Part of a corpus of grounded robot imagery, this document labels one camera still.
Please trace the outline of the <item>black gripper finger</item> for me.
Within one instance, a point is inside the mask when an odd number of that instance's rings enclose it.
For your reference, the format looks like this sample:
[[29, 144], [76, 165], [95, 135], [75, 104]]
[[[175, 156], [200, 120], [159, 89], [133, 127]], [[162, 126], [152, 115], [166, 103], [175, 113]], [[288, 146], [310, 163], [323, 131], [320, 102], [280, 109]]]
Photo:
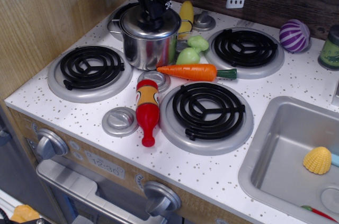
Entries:
[[140, 5], [150, 19], [161, 17], [172, 7], [171, 0], [141, 0]]

